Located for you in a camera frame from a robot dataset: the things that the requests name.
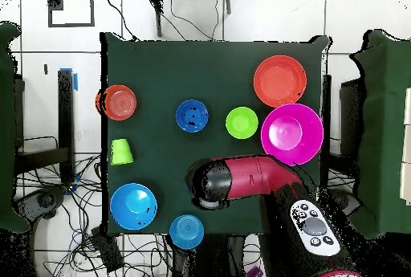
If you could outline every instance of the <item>purple object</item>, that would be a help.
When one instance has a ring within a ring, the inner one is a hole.
[[[310,161],[319,152],[323,138],[321,119],[304,104],[276,108],[261,128],[264,151],[289,166]]]
[[[252,267],[247,273],[246,273],[246,277],[262,277],[263,272],[262,270],[257,267],[254,266]]]

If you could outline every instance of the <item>bowl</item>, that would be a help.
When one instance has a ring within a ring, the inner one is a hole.
[[[116,223],[127,230],[140,230],[150,224],[157,213],[157,200],[147,187],[130,183],[112,195],[110,211]]]
[[[122,84],[115,84],[106,89],[104,100],[104,113],[112,120],[122,121],[128,119],[136,109],[136,96],[130,88]]]
[[[303,66],[290,56],[276,55],[265,59],[254,74],[257,97],[271,107],[293,104],[303,95],[307,77]]]
[[[304,104],[285,104],[272,111],[261,128],[264,151],[289,166],[310,161],[321,148],[321,119]]]
[[[233,109],[226,118],[228,133],[236,139],[248,139],[258,128],[258,117],[248,107]]]
[[[193,249],[204,237],[204,226],[197,217],[185,214],[174,219],[170,227],[170,236],[173,244],[179,248]]]
[[[198,100],[186,100],[176,111],[176,121],[183,131],[201,131],[209,120],[207,107]]]

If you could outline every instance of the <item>controller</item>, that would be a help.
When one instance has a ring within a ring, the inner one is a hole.
[[[340,244],[317,206],[309,201],[297,201],[290,209],[290,217],[305,248],[319,256],[333,256],[340,252]]]

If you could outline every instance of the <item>blue plate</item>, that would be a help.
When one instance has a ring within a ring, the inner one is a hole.
[[[176,121],[181,129],[194,133],[201,131],[209,120],[206,106],[197,100],[186,100],[176,111]]]
[[[110,211],[116,223],[127,230],[139,230],[150,224],[157,213],[157,200],[141,184],[125,184],[112,195]]]
[[[170,236],[179,248],[193,249],[204,237],[204,226],[197,217],[185,214],[174,219],[170,227]]]

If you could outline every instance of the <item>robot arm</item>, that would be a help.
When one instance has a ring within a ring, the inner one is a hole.
[[[282,251],[288,275],[320,277],[352,265],[299,176],[272,156],[201,161],[190,167],[186,182],[193,204],[207,210],[239,198],[264,196],[273,247],[269,254],[278,258],[274,249]]]

